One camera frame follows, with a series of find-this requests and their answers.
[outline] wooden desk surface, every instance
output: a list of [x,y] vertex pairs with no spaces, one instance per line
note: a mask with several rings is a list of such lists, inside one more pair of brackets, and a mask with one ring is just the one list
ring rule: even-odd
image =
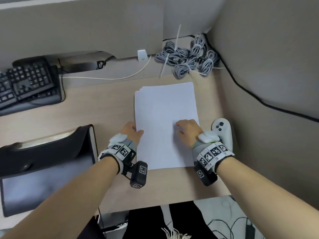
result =
[[[0,117],[0,147],[93,124],[100,152],[127,121],[134,120],[134,93],[142,86],[190,81],[194,83],[199,123],[208,130],[213,120],[223,116],[216,83],[213,75],[204,78],[192,73],[182,80],[170,75],[70,88],[60,104]],[[192,167],[156,169],[149,170],[146,186],[139,190],[118,175],[100,209],[108,213],[229,194],[220,179],[212,186],[204,186]]]

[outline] black pants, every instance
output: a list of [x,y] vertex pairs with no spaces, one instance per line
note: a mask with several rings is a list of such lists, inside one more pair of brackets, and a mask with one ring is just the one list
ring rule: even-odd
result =
[[[170,204],[173,226],[181,234],[188,234],[192,239],[217,237],[206,225],[201,211],[193,201]],[[166,238],[162,228],[170,231],[164,222],[160,206],[130,210],[129,223],[123,239],[131,238]]]

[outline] forearm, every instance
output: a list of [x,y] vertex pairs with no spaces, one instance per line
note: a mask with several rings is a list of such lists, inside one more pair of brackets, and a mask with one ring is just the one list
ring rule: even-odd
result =
[[103,158],[46,199],[3,239],[77,238],[117,172],[117,162],[112,157]]
[[318,238],[319,212],[229,157],[217,168],[243,212],[266,238]]

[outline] hand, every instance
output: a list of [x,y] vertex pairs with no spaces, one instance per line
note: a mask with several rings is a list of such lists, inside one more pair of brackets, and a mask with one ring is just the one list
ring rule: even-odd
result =
[[139,141],[141,140],[141,137],[144,134],[144,131],[143,130],[136,131],[135,122],[128,122],[124,125],[120,133],[127,135],[127,138],[132,140],[137,147],[139,144]]
[[198,139],[198,135],[203,133],[203,130],[195,122],[195,120],[180,120],[176,126],[181,126],[183,131],[177,131],[181,141],[188,147],[192,148]]

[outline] stack of paper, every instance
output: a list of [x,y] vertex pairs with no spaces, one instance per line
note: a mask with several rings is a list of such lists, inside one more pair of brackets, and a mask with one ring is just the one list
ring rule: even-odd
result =
[[194,119],[198,123],[192,82],[142,87],[135,92],[135,122],[144,130],[138,160],[148,169],[194,166],[191,149],[179,139],[175,123]]

